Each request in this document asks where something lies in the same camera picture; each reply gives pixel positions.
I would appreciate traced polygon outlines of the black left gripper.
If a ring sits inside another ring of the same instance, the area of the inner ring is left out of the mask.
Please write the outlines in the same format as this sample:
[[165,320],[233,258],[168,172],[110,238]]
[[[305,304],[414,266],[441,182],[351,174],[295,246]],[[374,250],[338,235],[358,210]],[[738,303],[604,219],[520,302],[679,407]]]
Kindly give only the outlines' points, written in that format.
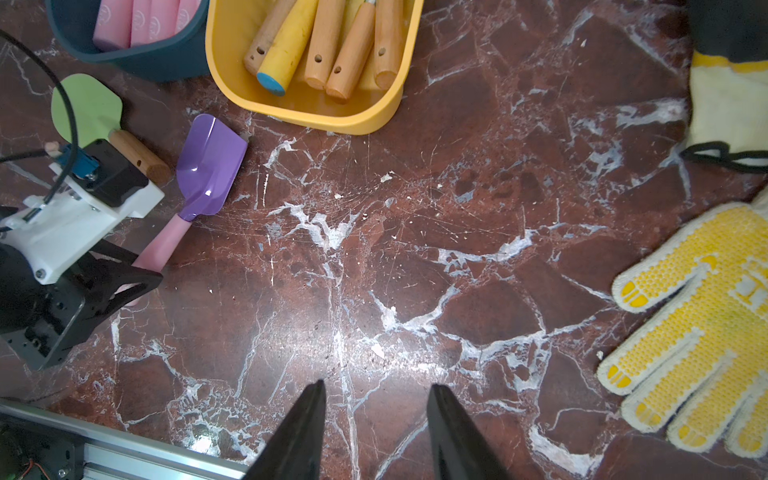
[[1,338],[31,368],[61,364],[104,320],[157,288],[162,274],[106,240],[163,192],[106,140],[77,154],[50,201],[1,209]]

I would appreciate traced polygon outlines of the purple pointed shovel pink handle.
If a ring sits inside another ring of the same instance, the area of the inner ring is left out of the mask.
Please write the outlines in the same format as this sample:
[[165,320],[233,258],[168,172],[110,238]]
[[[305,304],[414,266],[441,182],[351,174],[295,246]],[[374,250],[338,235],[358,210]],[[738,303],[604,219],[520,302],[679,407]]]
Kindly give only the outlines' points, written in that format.
[[177,10],[175,24],[175,33],[183,31],[196,14],[201,1],[200,0],[180,0]]

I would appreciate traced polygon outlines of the purple square shovel pink handle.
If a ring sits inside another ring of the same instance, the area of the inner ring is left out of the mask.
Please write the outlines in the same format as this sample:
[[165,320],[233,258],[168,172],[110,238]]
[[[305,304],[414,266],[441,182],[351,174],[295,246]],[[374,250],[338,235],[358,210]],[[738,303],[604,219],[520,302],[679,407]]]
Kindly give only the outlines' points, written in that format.
[[192,222],[222,209],[247,146],[246,140],[210,114],[193,120],[176,169],[184,206],[142,251],[135,267],[161,271]]

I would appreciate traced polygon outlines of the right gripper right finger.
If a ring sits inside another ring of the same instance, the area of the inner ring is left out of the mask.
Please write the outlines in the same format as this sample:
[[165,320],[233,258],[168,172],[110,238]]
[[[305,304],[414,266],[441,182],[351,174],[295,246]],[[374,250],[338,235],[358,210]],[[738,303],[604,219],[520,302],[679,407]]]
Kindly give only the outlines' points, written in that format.
[[427,420],[436,479],[509,479],[448,386],[431,386]]

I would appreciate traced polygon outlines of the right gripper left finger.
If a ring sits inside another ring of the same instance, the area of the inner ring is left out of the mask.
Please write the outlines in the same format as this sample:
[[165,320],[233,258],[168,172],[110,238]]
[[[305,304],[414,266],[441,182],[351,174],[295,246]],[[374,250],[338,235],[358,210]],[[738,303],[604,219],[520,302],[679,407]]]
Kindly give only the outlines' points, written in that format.
[[318,380],[304,388],[242,479],[319,479],[325,413],[325,384]]

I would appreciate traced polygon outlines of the green shovel wooden handle front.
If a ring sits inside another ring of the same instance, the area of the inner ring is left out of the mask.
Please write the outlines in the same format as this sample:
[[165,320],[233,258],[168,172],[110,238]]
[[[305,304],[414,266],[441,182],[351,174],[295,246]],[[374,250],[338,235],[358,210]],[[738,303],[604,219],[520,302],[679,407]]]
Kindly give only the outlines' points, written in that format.
[[266,54],[283,25],[288,14],[292,10],[296,0],[278,0],[274,2],[266,19],[254,36],[243,63],[246,70],[256,76]]

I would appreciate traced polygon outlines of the green shovel wooden handle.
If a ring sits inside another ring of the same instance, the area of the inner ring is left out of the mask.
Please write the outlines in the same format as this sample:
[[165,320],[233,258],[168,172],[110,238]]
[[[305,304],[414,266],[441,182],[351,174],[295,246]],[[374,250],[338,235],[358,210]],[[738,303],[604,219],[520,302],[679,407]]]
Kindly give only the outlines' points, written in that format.
[[334,65],[346,9],[345,0],[320,0],[314,20],[305,80],[309,87],[324,90]]
[[339,102],[347,102],[364,69],[374,42],[375,1],[364,1],[332,67],[325,92]]
[[71,103],[80,145],[108,141],[156,185],[171,180],[173,173],[169,165],[122,128],[123,102],[116,93],[84,73],[69,75],[61,85]]
[[274,2],[266,19],[254,36],[243,63],[246,70],[256,76],[266,54],[283,25],[288,14],[292,10],[296,0],[278,0]]
[[403,14],[403,0],[376,2],[374,80],[382,91],[392,86],[401,65],[404,44]]

